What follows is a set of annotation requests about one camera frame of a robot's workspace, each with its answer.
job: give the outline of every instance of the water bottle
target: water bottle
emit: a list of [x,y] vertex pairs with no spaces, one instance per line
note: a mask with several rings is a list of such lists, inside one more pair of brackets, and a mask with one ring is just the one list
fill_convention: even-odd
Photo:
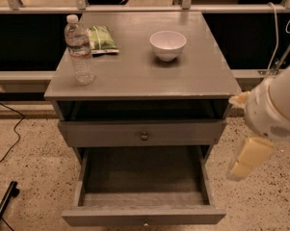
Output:
[[76,14],[67,16],[65,29],[66,46],[79,84],[86,85],[94,79],[92,72],[92,52],[85,26]]

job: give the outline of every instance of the speckled floor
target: speckled floor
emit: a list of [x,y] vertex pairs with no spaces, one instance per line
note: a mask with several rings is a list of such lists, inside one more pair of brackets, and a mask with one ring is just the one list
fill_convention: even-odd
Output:
[[[232,110],[220,142],[206,164],[211,192],[226,216],[217,225],[74,228],[61,218],[71,207],[80,166],[57,129],[51,105],[13,105],[26,115],[17,131],[20,142],[0,163],[0,201],[11,181],[17,181],[18,197],[4,215],[17,231],[285,231],[290,230],[290,141],[276,142],[277,152],[247,179],[232,182],[226,170],[236,142],[249,135],[242,111]],[[0,158],[15,142],[13,127],[18,115],[0,109]],[[10,230],[4,222],[0,231]]]

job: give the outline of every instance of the desk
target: desk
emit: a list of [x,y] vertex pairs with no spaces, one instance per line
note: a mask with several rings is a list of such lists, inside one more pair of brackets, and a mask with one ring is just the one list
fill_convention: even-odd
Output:
[[[45,99],[82,164],[70,225],[215,224],[205,161],[240,88],[201,13],[84,13],[107,25],[118,55],[93,58],[95,80],[77,85],[65,54]],[[149,37],[174,30],[184,52],[162,62]]]

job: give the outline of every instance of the closed drawer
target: closed drawer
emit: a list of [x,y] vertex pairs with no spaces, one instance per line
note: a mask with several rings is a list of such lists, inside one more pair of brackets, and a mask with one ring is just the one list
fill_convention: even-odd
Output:
[[92,122],[61,121],[58,127],[70,147],[215,144],[225,121]]
[[90,148],[84,155],[72,226],[216,224],[197,146]]

